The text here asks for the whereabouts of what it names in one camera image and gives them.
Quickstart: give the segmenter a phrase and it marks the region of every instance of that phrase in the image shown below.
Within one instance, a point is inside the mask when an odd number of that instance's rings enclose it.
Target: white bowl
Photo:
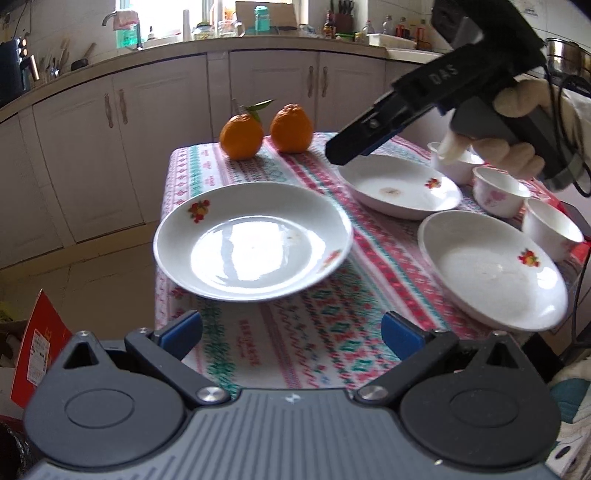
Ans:
[[[423,220],[462,201],[456,184],[437,170],[398,157],[360,155],[339,173],[359,202],[397,218]]]
[[[531,197],[529,189],[511,175],[490,167],[474,168],[474,199],[491,215],[512,218],[523,201]]]
[[[569,217],[537,199],[525,201],[521,231],[555,262],[568,258],[573,247],[583,241],[581,230]]]
[[[418,244],[449,299],[491,328],[538,332],[566,314],[567,290],[556,265],[502,220],[436,213],[419,227]]]
[[[445,163],[439,157],[439,142],[431,142],[427,146],[431,151],[431,166],[453,180],[456,185],[467,185],[472,181],[474,167],[484,164],[478,155],[467,150],[463,155],[452,163]]]

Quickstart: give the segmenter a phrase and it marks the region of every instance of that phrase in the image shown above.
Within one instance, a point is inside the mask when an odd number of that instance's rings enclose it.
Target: white plate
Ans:
[[[359,202],[407,220],[456,208],[462,192],[437,170],[388,155],[358,156],[339,168]]]
[[[254,182],[198,195],[171,212],[154,255],[177,285],[202,297],[262,301],[310,287],[347,257],[346,213],[312,190]]]
[[[492,328],[540,332],[566,314],[564,280],[550,257],[511,225],[472,212],[442,212],[418,244],[450,300]]]

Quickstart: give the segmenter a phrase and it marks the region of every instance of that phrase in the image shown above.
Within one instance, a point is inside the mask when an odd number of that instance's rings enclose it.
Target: tablecloth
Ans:
[[[156,327],[188,309],[198,310],[203,339],[184,362],[232,393],[238,387],[353,389],[366,384],[398,361],[380,336],[387,310],[425,330],[452,330],[464,339],[489,333],[445,298],[419,252],[419,222],[387,217],[351,197],[324,156],[331,135],[315,134],[308,152],[300,155],[279,154],[265,138],[253,160],[229,161],[219,144],[181,148],[170,158],[163,217],[207,190],[270,180],[324,194],[345,209],[354,226],[352,252],[335,273],[278,300],[237,304],[203,299],[157,270]],[[399,137],[376,153],[429,162],[427,151]],[[534,196],[555,201],[537,184],[528,186]],[[470,186],[462,187],[462,193],[459,209],[484,213]]]

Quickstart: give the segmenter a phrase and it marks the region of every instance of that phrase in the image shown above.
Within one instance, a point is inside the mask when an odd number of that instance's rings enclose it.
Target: window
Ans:
[[[235,0],[214,0],[223,4],[224,17],[228,20],[233,18],[236,11]],[[265,0],[277,3],[298,3],[298,0]],[[191,26],[197,25],[203,18],[201,2],[199,0],[119,0],[120,8],[131,8],[139,13],[139,20],[142,27],[144,40],[153,28],[157,37],[168,37],[181,33],[183,26],[183,10],[190,11]],[[211,22],[209,12],[207,19]]]

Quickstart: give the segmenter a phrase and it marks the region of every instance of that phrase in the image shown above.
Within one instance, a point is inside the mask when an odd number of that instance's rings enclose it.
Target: blue gripper pad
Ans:
[[[154,332],[156,344],[178,360],[199,343],[203,336],[203,322],[197,310],[189,310],[166,327]]]
[[[423,348],[431,338],[431,333],[396,312],[386,312],[382,317],[382,340],[401,361]]]

